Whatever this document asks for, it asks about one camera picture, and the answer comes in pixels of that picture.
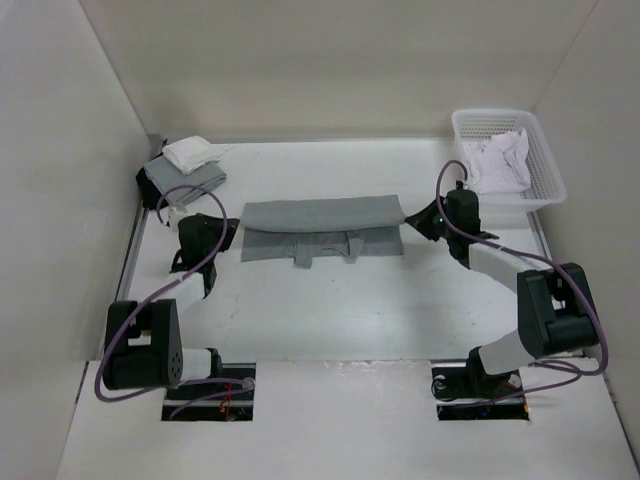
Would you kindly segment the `folded grey tank top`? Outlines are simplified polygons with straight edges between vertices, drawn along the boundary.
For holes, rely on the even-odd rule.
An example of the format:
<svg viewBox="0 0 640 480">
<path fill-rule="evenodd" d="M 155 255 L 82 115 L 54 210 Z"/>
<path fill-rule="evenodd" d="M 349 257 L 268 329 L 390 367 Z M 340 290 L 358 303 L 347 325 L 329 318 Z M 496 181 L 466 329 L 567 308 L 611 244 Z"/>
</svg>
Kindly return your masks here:
<svg viewBox="0 0 640 480">
<path fill-rule="evenodd" d="M 164 156 L 158 156 L 147 162 L 145 169 L 148 178 L 161 192 L 161 203 L 164 199 L 170 204 L 186 206 L 200 196 L 199 189 L 177 189 L 176 186 L 200 186 L 207 191 L 213 191 L 227 180 L 227 174 L 214 162 L 206 164 L 194 172 L 185 175 L 171 164 Z"/>
</svg>

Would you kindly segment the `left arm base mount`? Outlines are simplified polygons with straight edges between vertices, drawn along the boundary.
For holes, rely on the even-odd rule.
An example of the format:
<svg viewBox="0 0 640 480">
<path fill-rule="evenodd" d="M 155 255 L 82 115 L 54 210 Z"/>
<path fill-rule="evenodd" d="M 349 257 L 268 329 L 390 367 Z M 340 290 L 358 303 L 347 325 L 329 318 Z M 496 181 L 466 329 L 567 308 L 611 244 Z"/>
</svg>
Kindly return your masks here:
<svg viewBox="0 0 640 480">
<path fill-rule="evenodd" d="M 161 420 L 165 422 L 250 422 L 255 391 L 238 393 L 233 382 L 185 385 L 167 390 Z"/>
</svg>

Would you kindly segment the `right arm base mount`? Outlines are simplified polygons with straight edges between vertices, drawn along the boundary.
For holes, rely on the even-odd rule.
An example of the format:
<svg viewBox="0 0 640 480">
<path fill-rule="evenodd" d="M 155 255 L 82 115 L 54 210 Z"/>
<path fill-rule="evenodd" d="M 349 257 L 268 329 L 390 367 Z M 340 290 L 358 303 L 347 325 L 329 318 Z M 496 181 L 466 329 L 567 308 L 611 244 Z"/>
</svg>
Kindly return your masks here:
<svg viewBox="0 0 640 480">
<path fill-rule="evenodd" d="M 464 361 L 439 361 L 431 366 L 431 393 L 440 421 L 529 420 L 518 370 L 489 375 L 473 350 Z"/>
</svg>

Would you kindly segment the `white plastic basket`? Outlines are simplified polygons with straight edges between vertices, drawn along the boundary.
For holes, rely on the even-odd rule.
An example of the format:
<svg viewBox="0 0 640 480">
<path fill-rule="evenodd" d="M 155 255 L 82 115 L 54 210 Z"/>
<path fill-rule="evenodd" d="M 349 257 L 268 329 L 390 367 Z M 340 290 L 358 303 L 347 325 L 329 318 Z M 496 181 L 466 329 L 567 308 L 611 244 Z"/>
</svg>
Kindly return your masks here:
<svg viewBox="0 0 640 480">
<path fill-rule="evenodd" d="M 493 135 L 520 128 L 528 134 L 526 164 L 531 174 L 531 186 L 516 194 L 478 194 L 483 205 L 534 212 L 566 200 L 564 181 L 534 114 L 516 109 L 459 109 L 451 115 L 451 121 L 460 160 L 464 163 L 472 148 Z"/>
</svg>

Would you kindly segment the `white crumpled tank top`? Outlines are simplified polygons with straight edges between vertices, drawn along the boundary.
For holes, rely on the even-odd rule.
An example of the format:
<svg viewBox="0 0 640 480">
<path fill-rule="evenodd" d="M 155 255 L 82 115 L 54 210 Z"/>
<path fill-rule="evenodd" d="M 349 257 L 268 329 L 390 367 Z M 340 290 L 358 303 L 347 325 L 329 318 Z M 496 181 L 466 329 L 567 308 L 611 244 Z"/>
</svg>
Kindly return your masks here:
<svg viewBox="0 0 640 480">
<path fill-rule="evenodd" d="M 516 194 L 531 186 L 526 164 L 528 134 L 524 128 L 493 135 L 466 155 L 468 184 L 477 194 Z"/>
</svg>

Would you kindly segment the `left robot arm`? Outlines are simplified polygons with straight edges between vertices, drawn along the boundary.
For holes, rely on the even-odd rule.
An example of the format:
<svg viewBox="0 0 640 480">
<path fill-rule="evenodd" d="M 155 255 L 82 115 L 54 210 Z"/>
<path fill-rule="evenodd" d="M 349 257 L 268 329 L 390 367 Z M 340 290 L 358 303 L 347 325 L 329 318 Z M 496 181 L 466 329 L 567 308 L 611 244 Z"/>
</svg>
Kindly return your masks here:
<svg viewBox="0 0 640 480">
<path fill-rule="evenodd" d="M 190 384 L 197 394 L 214 398 L 224 387 L 221 355 L 212 347 L 182 344 L 180 315 L 212 292 L 215 256 L 229 249 L 237 218 L 189 215 L 177 221 L 179 249 L 168 282 L 151 301 L 112 303 L 107 313 L 101 380 L 112 391 L 176 388 Z"/>
</svg>

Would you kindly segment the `grey tank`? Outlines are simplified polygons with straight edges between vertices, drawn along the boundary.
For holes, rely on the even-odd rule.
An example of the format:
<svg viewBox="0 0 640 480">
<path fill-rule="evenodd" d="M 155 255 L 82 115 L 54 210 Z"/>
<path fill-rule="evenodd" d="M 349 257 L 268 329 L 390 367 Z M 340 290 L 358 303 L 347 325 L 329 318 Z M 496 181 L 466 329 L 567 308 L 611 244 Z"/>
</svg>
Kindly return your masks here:
<svg viewBox="0 0 640 480">
<path fill-rule="evenodd" d="M 199 189 L 177 189 L 176 186 L 200 186 L 207 191 L 213 191 L 227 180 L 227 174 L 214 162 L 206 164 L 194 172 L 185 175 L 171 164 L 164 156 L 158 156 L 147 162 L 145 169 L 148 178 L 161 192 L 161 203 L 164 199 L 170 204 L 186 206 L 200 196 Z"/>
<path fill-rule="evenodd" d="M 309 269 L 317 257 L 400 256 L 404 213 L 395 195 L 248 203 L 241 260 L 293 260 Z"/>
</svg>

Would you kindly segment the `folded black tank top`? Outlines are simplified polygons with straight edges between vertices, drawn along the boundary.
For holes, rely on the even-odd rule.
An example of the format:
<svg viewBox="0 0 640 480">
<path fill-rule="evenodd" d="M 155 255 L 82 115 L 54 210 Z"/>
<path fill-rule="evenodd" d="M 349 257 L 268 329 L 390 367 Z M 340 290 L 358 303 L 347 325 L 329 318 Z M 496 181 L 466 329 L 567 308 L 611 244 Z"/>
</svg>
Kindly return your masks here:
<svg viewBox="0 0 640 480">
<path fill-rule="evenodd" d="M 168 206 L 166 199 L 159 203 L 162 194 L 155 184 L 148 178 L 144 168 L 141 168 L 138 171 L 135 179 L 141 195 L 142 204 L 145 209 L 156 211 L 157 206 L 160 206 L 160 208 Z"/>
</svg>

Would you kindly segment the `folded white tank top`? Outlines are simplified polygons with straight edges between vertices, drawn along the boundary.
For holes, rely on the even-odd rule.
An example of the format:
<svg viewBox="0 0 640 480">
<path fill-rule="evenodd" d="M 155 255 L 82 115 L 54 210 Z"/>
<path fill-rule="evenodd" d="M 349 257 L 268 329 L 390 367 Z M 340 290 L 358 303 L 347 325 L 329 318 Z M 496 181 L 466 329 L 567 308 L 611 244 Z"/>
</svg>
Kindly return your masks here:
<svg viewBox="0 0 640 480">
<path fill-rule="evenodd" d="M 162 148 L 163 156 L 183 174 L 188 175 L 198 168 L 221 161 L 237 144 L 212 144 L 200 136 L 187 137 Z"/>
</svg>

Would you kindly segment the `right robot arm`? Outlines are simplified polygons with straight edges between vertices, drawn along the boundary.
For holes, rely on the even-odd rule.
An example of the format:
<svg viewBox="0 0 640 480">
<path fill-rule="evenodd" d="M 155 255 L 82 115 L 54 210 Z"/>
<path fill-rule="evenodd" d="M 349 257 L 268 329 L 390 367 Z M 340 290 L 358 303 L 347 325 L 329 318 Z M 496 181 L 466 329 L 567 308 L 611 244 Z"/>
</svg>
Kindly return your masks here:
<svg viewBox="0 0 640 480">
<path fill-rule="evenodd" d="M 517 300 L 515 330 L 472 349 L 463 369 L 438 374 L 438 397 L 447 390 L 465 398 L 510 395 L 521 387 L 519 368 L 539 365 L 569 371 L 570 366 L 553 360 L 553 355 L 599 344 L 597 313 L 584 270 L 499 244 L 497 236 L 482 229 L 479 200 L 472 191 L 457 187 L 437 196 L 405 222 L 430 241 L 445 240 L 453 259 L 500 283 Z"/>
</svg>

